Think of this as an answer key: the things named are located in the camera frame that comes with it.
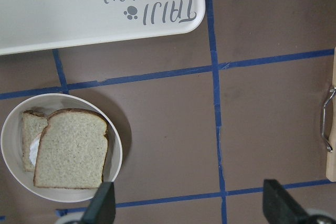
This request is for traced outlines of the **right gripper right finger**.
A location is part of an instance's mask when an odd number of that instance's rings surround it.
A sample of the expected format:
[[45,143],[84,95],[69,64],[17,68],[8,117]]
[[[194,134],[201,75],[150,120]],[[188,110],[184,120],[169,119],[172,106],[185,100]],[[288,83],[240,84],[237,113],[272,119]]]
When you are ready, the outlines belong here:
[[263,214],[270,224],[306,223],[308,213],[275,179],[263,183]]

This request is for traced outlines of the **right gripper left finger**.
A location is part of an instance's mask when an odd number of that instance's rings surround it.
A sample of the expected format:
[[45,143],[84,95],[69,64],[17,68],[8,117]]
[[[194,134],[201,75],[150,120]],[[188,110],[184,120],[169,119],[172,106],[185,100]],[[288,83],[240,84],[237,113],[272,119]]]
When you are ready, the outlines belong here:
[[113,223],[115,220],[115,192],[113,182],[103,182],[96,191],[80,223]]

